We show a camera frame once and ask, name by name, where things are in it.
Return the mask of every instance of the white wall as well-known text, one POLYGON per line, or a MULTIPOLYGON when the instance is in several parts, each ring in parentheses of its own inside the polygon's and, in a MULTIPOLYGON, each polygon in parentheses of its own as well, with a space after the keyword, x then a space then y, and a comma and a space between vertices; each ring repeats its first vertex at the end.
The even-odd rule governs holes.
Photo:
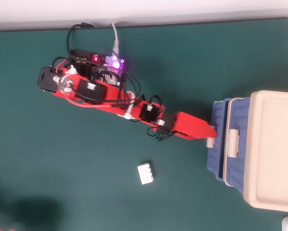
POLYGON ((288 0, 0 0, 0 30, 288 17, 288 0))

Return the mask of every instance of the red robotic arm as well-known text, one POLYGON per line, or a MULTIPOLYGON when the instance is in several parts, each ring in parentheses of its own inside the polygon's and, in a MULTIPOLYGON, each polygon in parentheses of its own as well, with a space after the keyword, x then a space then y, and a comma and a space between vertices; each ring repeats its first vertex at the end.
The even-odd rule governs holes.
POLYGON ((175 115, 165 113, 164 106, 154 102, 134 98, 134 94, 129 91, 127 91, 127 93, 130 100, 126 101, 126 104, 128 104, 129 107, 126 110, 126 108, 119 107, 119 104, 114 103, 117 95, 120 93, 117 87, 99 80, 95 80, 94 83, 91 83, 87 78, 82 77, 79 74, 70 74, 70 69, 62 68, 62 71, 63 76, 67 76, 68 80, 72 82, 72 89, 69 89, 69 92, 57 90, 53 93, 53 95, 65 98, 77 106, 97 108, 99 110, 117 114, 127 119, 139 120, 140 122, 151 126, 153 131, 177 135, 188 140, 199 138, 216 138, 217 132, 204 120, 184 112, 179 112, 175 115), (83 99, 83 97, 80 97, 78 93, 80 90, 80 85, 82 86, 83 83, 92 91, 95 90, 96 86, 103 89, 102 100, 99 103, 95 104, 95 102, 88 101, 78 103, 74 101, 83 99), (153 119, 147 119, 150 117, 149 115, 152 113, 151 109, 153 108, 158 108, 159 112, 153 119))

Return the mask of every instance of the robotic arm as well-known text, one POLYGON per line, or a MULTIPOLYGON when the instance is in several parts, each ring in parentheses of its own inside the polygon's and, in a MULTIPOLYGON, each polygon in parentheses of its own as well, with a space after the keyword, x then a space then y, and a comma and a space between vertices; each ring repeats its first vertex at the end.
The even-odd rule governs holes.
POLYGON ((69 58, 57 57, 51 67, 41 69, 37 82, 41 89, 79 107, 96 108, 134 122, 145 123, 150 126, 147 134, 158 141, 173 135, 188 140, 216 138, 217 132, 206 121, 184 112, 175 115, 165 112, 162 100, 157 95, 149 100, 140 96, 139 82, 126 72, 128 62, 118 58, 116 53, 117 33, 114 43, 116 52, 106 50, 112 55, 105 56, 103 54, 106 51, 95 53, 71 50, 69 37, 75 27, 93 25, 81 23, 70 28, 67 34, 69 58), (63 61, 54 69, 55 62, 59 59, 63 61), (135 92, 126 90, 127 81, 132 84, 135 92))

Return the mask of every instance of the black cable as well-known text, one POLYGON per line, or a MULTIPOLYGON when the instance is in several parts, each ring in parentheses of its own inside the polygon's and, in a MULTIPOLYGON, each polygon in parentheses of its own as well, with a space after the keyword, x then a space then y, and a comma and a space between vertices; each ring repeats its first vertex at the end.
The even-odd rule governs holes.
POLYGON ((147 135, 151 136, 151 137, 155 137, 155 139, 157 139, 158 141, 163 141, 169 137, 172 137, 173 135, 175 135, 176 131, 173 131, 173 132, 169 132, 169 135, 167 134, 164 134, 164 133, 161 133, 159 131, 155 132, 154 134, 150 134, 149 131, 153 128, 156 128, 156 127, 150 127, 147 129, 147 135))
POLYGON ((127 102, 127 101, 131 101, 131 99, 128 100, 96 100, 96 99, 91 99, 89 97, 86 97, 84 95, 82 95, 81 93, 77 92, 76 89, 74 89, 73 87, 71 87, 71 89, 80 97, 83 97, 87 100, 91 100, 91 101, 97 101, 97 102, 102 102, 102 103, 118 103, 118 102, 127 102))
POLYGON ((160 105, 160 107, 163 106, 162 99, 161 99, 160 96, 158 96, 158 95, 154 95, 154 96, 152 96, 152 97, 149 99, 148 102, 151 103, 151 102, 152 102, 152 99, 154 99, 154 98, 156 98, 156 99, 159 101, 159 105, 160 105))
POLYGON ((58 74, 58 73, 56 72, 54 66, 55 66, 55 62, 56 62, 57 60, 59 60, 59 59, 66 59, 66 60, 68 60, 67 58, 61 57, 61 56, 58 56, 58 57, 56 57, 56 58, 53 60, 52 65, 51 65, 51 70, 52 70, 52 72, 53 72, 54 74, 56 74, 57 76, 60 76, 60 74, 58 74))
POLYGON ((75 24, 75 25, 73 25, 70 29, 69 29, 69 31, 68 31, 68 34, 67 34, 67 39, 66 39, 66 46, 67 46, 67 52, 68 52, 68 54, 71 54, 70 53, 70 47, 69 47, 69 37, 70 37, 70 34, 71 34, 71 32, 74 30, 74 28, 76 28, 76 27, 81 27, 81 24, 75 24))
POLYGON ((76 27, 82 27, 82 28, 87 28, 87 27, 94 27, 92 24, 89 23, 81 23, 81 24, 74 24, 72 27, 70 27, 68 34, 67 34, 67 39, 66 39, 66 47, 67 47, 67 52, 68 54, 70 53, 70 47, 69 47, 69 38, 70 38, 70 34, 71 32, 76 28, 76 27))

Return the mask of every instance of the white lego brick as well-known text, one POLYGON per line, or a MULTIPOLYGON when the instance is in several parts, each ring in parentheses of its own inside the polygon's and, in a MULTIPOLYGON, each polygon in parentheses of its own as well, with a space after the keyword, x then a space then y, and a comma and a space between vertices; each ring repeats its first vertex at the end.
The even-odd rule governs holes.
POLYGON ((140 181, 142 184, 148 184, 153 182, 153 176, 149 163, 144 163, 138 166, 138 173, 140 177, 140 181))

